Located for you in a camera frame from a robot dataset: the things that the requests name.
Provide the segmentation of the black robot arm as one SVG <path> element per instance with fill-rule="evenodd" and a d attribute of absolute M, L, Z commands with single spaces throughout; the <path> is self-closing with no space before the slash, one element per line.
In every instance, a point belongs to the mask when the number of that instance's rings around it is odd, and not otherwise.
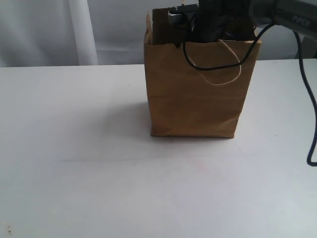
<path fill-rule="evenodd" d="M 200 0 L 190 19 L 185 41 L 217 41 L 229 19 L 249 18 L 257 27 L 280 25 L 317 39 L 317 2 L 315 0 Z"/>

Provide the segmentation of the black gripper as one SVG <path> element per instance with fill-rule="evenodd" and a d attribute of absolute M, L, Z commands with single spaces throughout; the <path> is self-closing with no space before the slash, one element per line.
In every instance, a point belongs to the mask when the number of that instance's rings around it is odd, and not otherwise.
<path fill-rule="evenodd" d="M 221 0 L 200 0 L 195 14 L 192 42 L 215 42 L 222 35 L 230 16 Z"/>

